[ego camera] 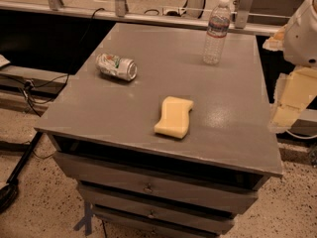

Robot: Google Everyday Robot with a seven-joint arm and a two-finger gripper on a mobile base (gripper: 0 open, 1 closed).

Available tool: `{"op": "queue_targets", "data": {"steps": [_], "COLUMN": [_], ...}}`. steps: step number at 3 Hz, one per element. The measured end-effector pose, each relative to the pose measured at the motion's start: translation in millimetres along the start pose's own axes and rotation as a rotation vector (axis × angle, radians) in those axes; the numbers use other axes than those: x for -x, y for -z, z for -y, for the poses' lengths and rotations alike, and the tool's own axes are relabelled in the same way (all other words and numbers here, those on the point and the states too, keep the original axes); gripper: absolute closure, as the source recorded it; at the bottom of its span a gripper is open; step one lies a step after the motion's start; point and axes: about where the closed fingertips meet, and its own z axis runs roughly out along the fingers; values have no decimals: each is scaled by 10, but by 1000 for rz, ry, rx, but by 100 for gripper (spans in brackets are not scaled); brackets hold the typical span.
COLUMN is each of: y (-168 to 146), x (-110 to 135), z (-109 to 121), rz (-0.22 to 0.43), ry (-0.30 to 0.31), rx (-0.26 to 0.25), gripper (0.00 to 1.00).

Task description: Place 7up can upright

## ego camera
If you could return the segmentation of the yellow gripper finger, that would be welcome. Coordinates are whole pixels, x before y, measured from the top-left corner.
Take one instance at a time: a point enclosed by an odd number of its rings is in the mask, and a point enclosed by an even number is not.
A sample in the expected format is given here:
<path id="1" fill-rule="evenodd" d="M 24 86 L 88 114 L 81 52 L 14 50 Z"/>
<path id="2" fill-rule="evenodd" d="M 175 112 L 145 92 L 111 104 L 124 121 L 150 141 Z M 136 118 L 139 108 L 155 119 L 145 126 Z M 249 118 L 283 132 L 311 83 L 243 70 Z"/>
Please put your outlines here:
<path id="1" fill-rule="evenodd" d="M 268 51 L 282 51 L 286 26 L 282 26 L 272 37 L 264 41 L 263 48 Z"/>
<path id="2" fill-rule="evenodd" d="M 297 66 L 290 74 L 281 73 L 275 85 L 270 125 L 290 128 L 316 96 L 316 68 Z"/>

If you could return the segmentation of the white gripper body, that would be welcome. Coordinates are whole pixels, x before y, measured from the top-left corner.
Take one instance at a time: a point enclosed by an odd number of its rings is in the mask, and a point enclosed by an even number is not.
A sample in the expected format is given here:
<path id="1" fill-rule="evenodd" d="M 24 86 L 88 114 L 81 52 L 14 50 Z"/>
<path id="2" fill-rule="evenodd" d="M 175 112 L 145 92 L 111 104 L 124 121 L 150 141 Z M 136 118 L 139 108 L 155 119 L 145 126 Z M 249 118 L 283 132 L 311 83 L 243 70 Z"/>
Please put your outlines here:
<path id="1" fill-rule="evenodd" d="M 316 4 L 317 0 L 304 0 L 286 25 L 283 55 L 295 65 L 317 65 Z"/>

